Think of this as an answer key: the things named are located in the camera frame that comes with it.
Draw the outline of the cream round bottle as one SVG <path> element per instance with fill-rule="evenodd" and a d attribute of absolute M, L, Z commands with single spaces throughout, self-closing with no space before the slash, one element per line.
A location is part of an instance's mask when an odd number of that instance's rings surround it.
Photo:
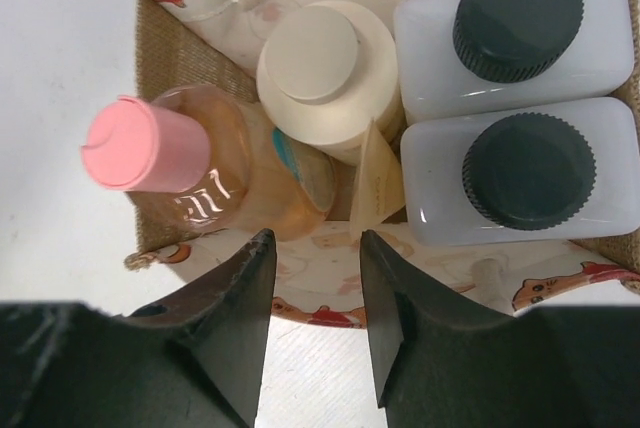
<path fill-rule="evenodd" d="M 318 2 L 286 15 L 262 48 L 256 81 L 282 132 L 351 166 L 370 124 L 392 141 L 404 122 L 394 39 L 353 2 Z"/>

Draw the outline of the white bottle black cap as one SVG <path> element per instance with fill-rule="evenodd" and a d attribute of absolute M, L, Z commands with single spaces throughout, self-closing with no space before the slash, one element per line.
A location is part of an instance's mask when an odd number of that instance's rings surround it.
<path fill-rule="evenodd" d="M 639 142 L 610 97 L 429 120 L 401 140 L 406 212 L 427 246 L 624 235 L 639 226 Z"/>
<path fill-rule="evenodd" d="M 394 32 L 410 123 L 603 96 L 635 64 L 629 0 L 407 0 Z"/>

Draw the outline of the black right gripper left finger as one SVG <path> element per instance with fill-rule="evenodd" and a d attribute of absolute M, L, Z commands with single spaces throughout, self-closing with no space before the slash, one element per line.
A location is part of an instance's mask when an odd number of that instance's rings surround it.
<path fill-rule="evenodd" d="M 78 302 L 1 307 L 5 427 L 251 427 L 274 292 L 274 234 L 127 317 Z"/>

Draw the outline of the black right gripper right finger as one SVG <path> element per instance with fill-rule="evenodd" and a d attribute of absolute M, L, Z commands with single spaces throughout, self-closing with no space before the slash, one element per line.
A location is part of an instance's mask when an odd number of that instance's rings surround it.
<path fill-rule="evenodd" d="M 639 311 L 560 306 L 512 317 L 360 241 L 376 400 L 391 427 L 635 427 Z"/>

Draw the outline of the orange bottle pink cap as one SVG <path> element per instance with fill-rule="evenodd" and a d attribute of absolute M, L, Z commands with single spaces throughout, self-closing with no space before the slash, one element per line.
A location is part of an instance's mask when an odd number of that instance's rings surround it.
<path fill-rule="evenodd" d="M 152 102 L 119 97 L 97 114 L 80 152 L 96 183 L 190 233 L 270 229 L 291 241 L 323 223 L 336 196 L 327 155 L 213 85 Z"/>

